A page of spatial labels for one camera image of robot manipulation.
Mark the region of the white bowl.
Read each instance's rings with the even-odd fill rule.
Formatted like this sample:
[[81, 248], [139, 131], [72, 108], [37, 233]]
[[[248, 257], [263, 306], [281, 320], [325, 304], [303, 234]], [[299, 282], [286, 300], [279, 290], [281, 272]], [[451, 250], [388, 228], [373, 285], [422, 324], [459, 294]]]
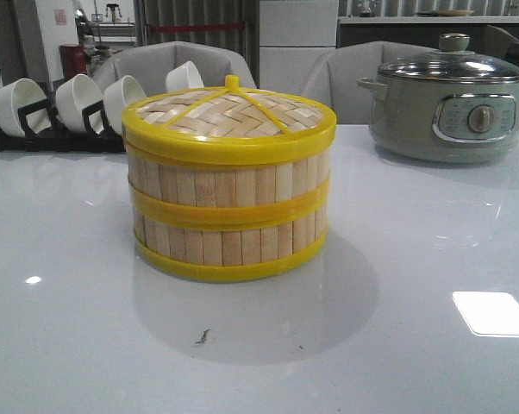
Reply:
[[130, 105], [145, 98], [141, 84], [131, 75], [125, 75], [108, 86], [103, 93], [103, 106], [110, 127], [122, 135], [122, 112]]
[[18, 110], [45, 99], [45, 92], [30, 78], [20, 78], [0, 89], [0, 128], [9, 136], [24, 137]]
[[86, 133], [82, 109], [102, 100], [97, 84], [83, 73], [62, 84], [55, 95], [61, 123], [76, 134]]
[[203, 79], [196, 65], [188, 60], [166, 74], [165, 87], [167, 92], [203, 88]]

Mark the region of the white refrigerator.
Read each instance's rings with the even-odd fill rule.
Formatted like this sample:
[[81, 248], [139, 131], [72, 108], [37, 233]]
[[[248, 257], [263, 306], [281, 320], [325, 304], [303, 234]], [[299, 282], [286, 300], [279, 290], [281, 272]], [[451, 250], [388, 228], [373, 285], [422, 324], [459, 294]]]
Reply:
[[316, 59], [335, 48], [337, 1], [259, 3], [259, 87], [298, 93]]

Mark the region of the dark kitchen counter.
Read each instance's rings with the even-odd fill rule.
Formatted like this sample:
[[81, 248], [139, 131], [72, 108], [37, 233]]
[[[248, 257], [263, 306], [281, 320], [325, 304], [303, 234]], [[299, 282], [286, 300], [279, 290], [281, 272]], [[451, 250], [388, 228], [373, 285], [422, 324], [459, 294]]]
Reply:
[[371, 41], [392, 41], [437, 47], [441, 34], [459, 32], [470, 35], [469, 48], [484, 51], [484, 29], [498, 26], [519, 38], [519, 16], [464, 17], [341, 17], [336, 46], [348, 47]]

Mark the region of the right grey chair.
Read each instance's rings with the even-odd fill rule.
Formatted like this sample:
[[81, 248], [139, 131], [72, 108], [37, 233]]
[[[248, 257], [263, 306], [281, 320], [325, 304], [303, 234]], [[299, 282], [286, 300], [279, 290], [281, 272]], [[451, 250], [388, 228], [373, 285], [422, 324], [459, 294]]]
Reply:
[[361, 78], [372, 78], [378, 67], [397, 58], [429, 52], [429, 47], [373, 41], [337, 48], [316, 59], [299, 95], [323, 103], [339, 124], [368, 124], [372, 94], [358, 86]]

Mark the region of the black dish rack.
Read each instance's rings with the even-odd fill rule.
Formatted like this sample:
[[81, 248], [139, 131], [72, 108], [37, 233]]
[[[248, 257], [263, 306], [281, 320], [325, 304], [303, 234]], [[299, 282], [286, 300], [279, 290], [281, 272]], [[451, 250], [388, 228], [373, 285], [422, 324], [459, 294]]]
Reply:
[[[39, 110], [45, 110], [52, 126], [35, 133], [28, 126], [28, 118]], [[84, 134], [69, 131], [58, 120], [58, 111], [45, 98], [37, 103], [21, 107], [23, 137], [6, 135], [0, 128], [0, 152], [5, 150], [27, 152], [86, 152], [123, 153], [123, 139], [109, 125], [103, 102], [98, 101], [82, 109]]]

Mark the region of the woven bamboo steamer lid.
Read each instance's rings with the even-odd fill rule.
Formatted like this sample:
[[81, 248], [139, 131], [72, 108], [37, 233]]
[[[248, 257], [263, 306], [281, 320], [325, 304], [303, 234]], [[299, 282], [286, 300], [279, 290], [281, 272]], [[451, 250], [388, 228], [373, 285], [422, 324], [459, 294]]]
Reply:
[[123, 139], [143, 159], [175, 165], [262, 166], [308, 158], [329, 148], [336, 115], [315, 100], [223, 86], [144, 98], [122, 112]]

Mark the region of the bamboo steamer tray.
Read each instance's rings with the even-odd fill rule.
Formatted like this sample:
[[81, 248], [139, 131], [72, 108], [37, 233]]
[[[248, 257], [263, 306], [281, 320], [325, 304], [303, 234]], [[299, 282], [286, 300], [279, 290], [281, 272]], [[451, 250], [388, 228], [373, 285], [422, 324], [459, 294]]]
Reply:
[[134, 207], [161, 223], [197, 229], [258, 228], [325, 205], [329, 151], [267, 166], [208, 168], [167, 163], [128, 150]]
[[160, 270], [187, 279], [237, 282], [287, 272], [318, 254], [328, 234], [327, 207], [261, 229], [181, 229], [134, 211], [136, 247]]

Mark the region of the red barrier belt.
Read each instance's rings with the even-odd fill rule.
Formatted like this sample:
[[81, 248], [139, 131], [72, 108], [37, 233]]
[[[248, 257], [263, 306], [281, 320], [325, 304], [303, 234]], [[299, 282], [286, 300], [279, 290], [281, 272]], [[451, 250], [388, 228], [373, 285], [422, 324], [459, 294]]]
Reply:
[[230, 30], [242, 30], [246, 27], [245, 22], [217, 23], [204, 25], [179, 25], [179, 26], [157, 26], [145, 25], [146, 34], [178, 34], [178, 33], [200, 33], [200, 32], [222, 32]]

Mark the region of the green electric cooking pot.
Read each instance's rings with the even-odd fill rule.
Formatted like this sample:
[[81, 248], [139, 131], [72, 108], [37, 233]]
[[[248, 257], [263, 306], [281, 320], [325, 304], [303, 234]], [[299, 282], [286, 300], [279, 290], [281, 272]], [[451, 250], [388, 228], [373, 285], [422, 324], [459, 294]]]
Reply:
[[361, 78], [372, 92], [370, 131], [388, 151], [420, 160], [496, 160], [519, 138], [519, 66], [442, 34], [435, 51], [402, 57]]

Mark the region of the red box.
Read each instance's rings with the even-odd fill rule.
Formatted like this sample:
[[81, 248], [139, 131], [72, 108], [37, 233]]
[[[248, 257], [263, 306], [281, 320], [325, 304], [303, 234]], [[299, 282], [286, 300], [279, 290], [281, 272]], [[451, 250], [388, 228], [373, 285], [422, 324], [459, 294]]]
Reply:
[[60, 45], [59, 54], [65, 80], [69, 80], [80, 73], [87, 72], [83, 45]]

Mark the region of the yellow plate on counter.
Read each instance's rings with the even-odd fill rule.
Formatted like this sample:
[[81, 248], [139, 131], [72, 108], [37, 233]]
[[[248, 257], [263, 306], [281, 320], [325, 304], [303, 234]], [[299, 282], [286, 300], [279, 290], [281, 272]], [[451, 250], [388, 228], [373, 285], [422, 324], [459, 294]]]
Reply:
[[466, 17], [474, 13], [471, 9], [435, 9], [432, 11], [438, 17]]

